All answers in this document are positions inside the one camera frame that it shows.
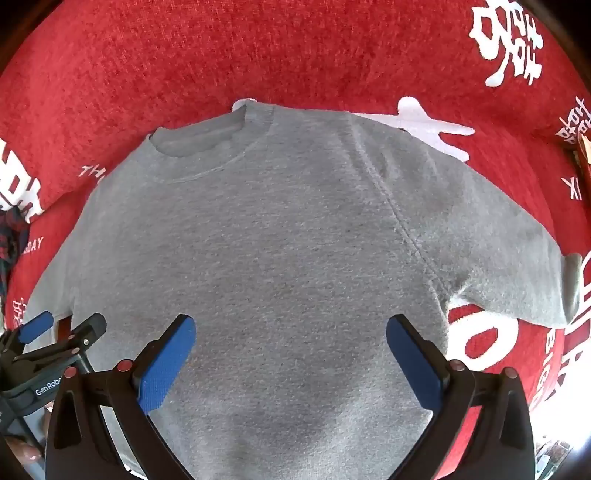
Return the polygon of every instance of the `red fleece fabric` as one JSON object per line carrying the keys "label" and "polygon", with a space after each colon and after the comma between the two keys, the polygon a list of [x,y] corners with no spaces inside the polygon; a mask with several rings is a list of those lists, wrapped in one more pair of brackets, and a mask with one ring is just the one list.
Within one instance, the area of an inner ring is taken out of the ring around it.
{"label": "red fleece fabric", "polygon": [[[495,37],[498,25],[485,18],[482,30],[492,39],[485,45],[470,32],[478,9],[488,4],[501,6],[499,25],[514,26]],[[7,326],[22,321],[39,276],[104,174],[156,127],[221,115],[247,97],[388,115],[398,113],[402,97],[413,97],[431,118],[473,128],[473,135],[444,133],[441,139],[467,152],[467,165],[544,225],[563,253],[586,256],[588,198],[576,183],[577,170],[563,151],[571,144],[563,137],[570,137],[573,125],[584,126],[588,116],[577,99],[591,105],[591,96],[544,26],[519,12],[506,17],[503,5],[508,3],[65,0],[0,77],[0,138],[7,143],[0,202],[24,207],[30,196],[19,200],[16,191],[26,187],[37,192],[44,211],[31,216],[30,246],[12,275]],[[517,26],[522,20],[526,34]],[[506,47],[515,54],[508,57],[505,77],[487,86]],[[519,58],[534,54],[535,63],[524,62],[526,70],[539,64],[541,71],[526,78]],[[584,283],[590,282],[591,267],[584,275]],[[563,383],[574,363],[563,354],[589,337],[590,320],[580,313],[578,328],[565,336],[464,306],[450,314],[450,336],[470,332],[463,353],[485,371],[515,367],[537,404]],[[507,351],[499,354],[499,345]],[[472,413],[466,420],[441,475],[457,465],[475,418]]]}

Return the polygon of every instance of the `blue gripper pad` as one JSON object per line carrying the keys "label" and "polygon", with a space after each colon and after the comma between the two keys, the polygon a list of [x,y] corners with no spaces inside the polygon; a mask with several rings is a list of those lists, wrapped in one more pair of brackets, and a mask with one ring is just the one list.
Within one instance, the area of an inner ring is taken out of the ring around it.
{"label": "blue gripper pad", "polygon": [[40,313],[19,328],[18,341],[25,344],[31,343],[35,338],[48,331],[52,325],[53,315],[48,311]]}
{"label": "blue gripper pad", "polygon": [[415,339],[395,316],[386,326],[386,340],[418,402],[426,410],[437,413],[443,402],[443,383]]}
{"label": "blue gripper pad", "polygon": [[138,403],[144,413],[160,408],[195,343],[195,321],[185,316],[142,375]]}

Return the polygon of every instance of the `gray sweatshirt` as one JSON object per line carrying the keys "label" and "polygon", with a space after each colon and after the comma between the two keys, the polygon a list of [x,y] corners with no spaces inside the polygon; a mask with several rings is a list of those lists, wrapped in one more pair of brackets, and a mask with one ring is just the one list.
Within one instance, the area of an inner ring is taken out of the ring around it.
{"label": "gray sweatshirt", "polygon": [[429,420],[387,319],[405,314],[443,352],[458,296],[564,327],[579,269],[498,188],[406,132],[249,102],[146,138],[93,192],[27,315],[101,312],[97,370],[193,317],[196,346],[151,417],[195,478],[380,479]]}

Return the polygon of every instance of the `plaid fabric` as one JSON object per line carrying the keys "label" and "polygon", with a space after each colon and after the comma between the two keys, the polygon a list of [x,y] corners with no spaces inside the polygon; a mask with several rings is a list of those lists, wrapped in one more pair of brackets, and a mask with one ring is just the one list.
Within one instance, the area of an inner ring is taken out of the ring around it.
{"label": "plaid fabric", "polygon": [[27,247],[29,241],[29,224],[21,215],[18,207],[0,212],[0,300],[2,314],[6,303],[10,272],[17,263],[18,257]]}

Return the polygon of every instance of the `sweatshirt sleeve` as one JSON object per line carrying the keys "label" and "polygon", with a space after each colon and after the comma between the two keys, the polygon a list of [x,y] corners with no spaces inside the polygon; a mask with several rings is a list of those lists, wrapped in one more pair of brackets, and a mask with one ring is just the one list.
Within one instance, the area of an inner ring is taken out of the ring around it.
{"label": "sweatshirt sleeve", "polygon": [[538,325],[568,325],[581,256],[563,256],[539,222],[469,165],[376,125],[362,127],[373,142],[358,138],[363,161],[439,285],[443,311],[459,296]]}

